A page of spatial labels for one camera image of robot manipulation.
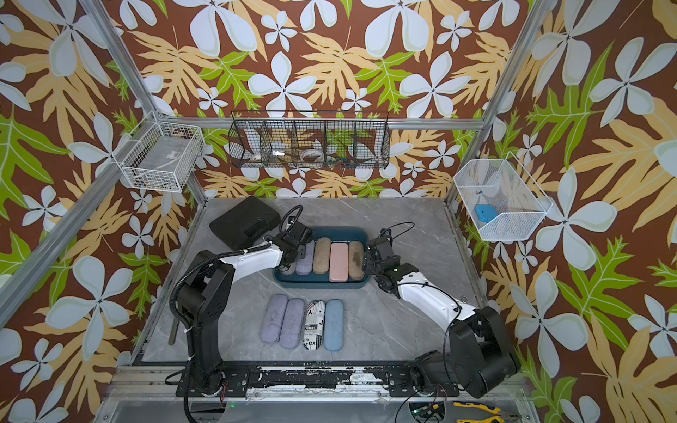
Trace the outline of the stained tan glasses case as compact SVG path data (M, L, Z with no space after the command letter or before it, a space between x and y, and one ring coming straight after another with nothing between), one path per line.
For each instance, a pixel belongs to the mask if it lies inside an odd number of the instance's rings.
M364 257L363 243L351 241L348 245L348 276L351 280L362 280L364 278Z

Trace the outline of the grey fabric glasses case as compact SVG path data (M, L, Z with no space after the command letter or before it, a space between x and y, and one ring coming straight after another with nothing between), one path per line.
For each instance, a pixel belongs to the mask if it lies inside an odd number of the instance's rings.
M291 276L295 273L295 271L296 271L296 263L280 267L280 274L284 276Z

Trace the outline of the tan fabric glasses case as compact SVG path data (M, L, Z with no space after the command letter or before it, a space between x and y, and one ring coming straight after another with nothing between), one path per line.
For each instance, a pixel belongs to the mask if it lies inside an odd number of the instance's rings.
M324 275L330 269L331 260L331 239L327 237L319 238L315 241L315 250L313 258L313 273Z

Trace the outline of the pink hard glasses case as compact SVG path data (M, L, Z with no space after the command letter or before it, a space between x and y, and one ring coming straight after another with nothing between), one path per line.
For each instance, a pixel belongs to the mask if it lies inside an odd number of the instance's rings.
M346 243L332 243L329 280L343 283L349 279L349 246Z

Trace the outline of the light blue glasses case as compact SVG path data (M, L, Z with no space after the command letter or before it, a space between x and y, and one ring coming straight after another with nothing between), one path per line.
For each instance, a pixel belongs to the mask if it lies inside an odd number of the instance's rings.
M324 314L324 347L327 351L338 352L343 347L344 304L340 300L326 303Z

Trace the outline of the lilac fabric glasses case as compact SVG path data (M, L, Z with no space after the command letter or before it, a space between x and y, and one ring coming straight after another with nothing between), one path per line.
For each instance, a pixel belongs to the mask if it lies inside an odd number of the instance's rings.
M296 262L295 273L301 276L308 276L313 271L315 253L315 242L310 241L304 246L298 261Z

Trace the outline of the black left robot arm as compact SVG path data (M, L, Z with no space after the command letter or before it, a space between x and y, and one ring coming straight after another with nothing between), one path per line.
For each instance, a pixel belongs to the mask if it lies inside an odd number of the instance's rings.
M183 325L188 359L179 393L215 397L222 392L219 319L234 282L259 271L289 266L307 245L313 230L300 222L266 236L257 246L197 254L169 296L173 316Z

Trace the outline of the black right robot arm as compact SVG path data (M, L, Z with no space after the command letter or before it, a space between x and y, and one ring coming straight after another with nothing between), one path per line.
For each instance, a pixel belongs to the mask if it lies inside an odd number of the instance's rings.
M364 271L386 293L408 302L443 330L439 351L409 364L419 393L444 388L481 398L521 370L504 319L493 308L477 308L446 293L414 265L401 261L389 234L368 242Z

